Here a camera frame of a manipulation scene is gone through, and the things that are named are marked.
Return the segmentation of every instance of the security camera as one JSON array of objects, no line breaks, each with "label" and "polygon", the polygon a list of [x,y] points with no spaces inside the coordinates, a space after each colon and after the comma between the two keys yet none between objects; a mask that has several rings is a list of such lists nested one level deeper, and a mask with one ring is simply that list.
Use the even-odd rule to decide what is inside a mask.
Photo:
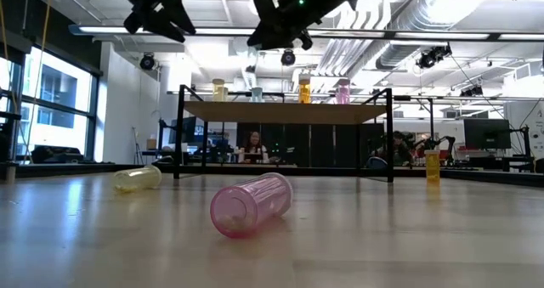
[{"label": "security camera", "polygon": [[144,54],[144,57],[139,62],[139,67],[144,71],[152,71],[155,68],[156,64],[154,56],[155,55],[152,53]]},{"label": "security camera", "polygon": [[296,59],[297,58],[295,57],[295,53],[293,53],[292,49],[286,49],[281,55],[281,64],[284,66],[291,66],[295,64]]}]

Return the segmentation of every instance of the floor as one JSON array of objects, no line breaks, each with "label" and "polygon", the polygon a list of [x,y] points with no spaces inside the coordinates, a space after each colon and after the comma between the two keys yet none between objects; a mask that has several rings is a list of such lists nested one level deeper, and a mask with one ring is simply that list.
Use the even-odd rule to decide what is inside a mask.
[{"label": "floor", "polygon": [[251,240],[212,226],[195,176],[116,195],[110,175],[0,186],[0,287],[543,287],[544,191],[398,178],[290,178]]}]

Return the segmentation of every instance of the ceiling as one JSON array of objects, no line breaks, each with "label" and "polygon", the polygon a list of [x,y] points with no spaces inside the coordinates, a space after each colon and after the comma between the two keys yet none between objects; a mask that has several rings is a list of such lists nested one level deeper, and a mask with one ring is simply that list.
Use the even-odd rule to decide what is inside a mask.
[{"label": "ceiling", "polygon": [[[390,11],[395,11],[405,0],[387,0]],[[183,0],[184,6],[196,27],[199,26],[256,26],[258,17],[250,0]],[[479,0],[472,13],[456,22],[451,28],[457,31],[544,31],[544,0]],[[363,1],[376,6],[373,1]],[[467,3],[459,2],[458,6]],[[122,25],[130,13],[131,5],[126,0],[52,0],[52,6],[80,25]],[[324,18],[319,25],[322,28],[335,28],[343,21],[343,14],[333,18]],[[172,44],[163,37],[112,37],[127,50],[126,54],[137,59],[143,51],[139,49],[164,49]],[[297,62],[294,66],[281,66],[282,51],[267,51],[259,55],[257,78],[288,79],[293,72],[315,68],[330,51],[333,41],[315,40],[308,50],[296,49]],[[245,52],[236,45],[244,41],[232,38],[188,37],[184,48],[179,48],[183,56],[190,58],[196,66],[192,82],[203,88],[212,78],[221,77],[226,82],[233,82],[242,76],[241,68],[247,65]],[[358,66],[350,74],[354,88],[358,92],[368,93],[374,86],[393,87],[398,93],[433,93],[446,94],[453,88],[463,87],[467,77],[481,81],[488,88],[497,88],[503,84],[504,76],[512,74],[516,68],[527,65],[531,60],[541,59],[542,45],[539,43],[500,43],[500,42],[454,42],[451,44],[453,59],[446,59],[422,75],[414,72],[413,58],[403,61],[393,72],[376,71],[376,68]],[[346,47],[341,56],[349,54]],[[175,51],[157,53],[162,65],[171,65],[179,54]],[[333,89],[337,78],[318,85],[321,93]],[[267,82],[270,87],[265,91],[285,89],[280,84]]]}]

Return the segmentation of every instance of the air duct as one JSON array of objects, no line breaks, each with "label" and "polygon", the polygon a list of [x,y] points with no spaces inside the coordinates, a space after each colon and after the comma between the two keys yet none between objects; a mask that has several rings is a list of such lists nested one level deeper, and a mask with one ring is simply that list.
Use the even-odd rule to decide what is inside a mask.
[{"label": "air duct", "polygon": [[[470,15],[484,0],[412,0],[393,20],[389,30],[394,31],[446,31]],[[360,68],[393,70],[419,46],[392,45],[389,42],[372,42],[365,54],[350,71],[355,76]]]}]

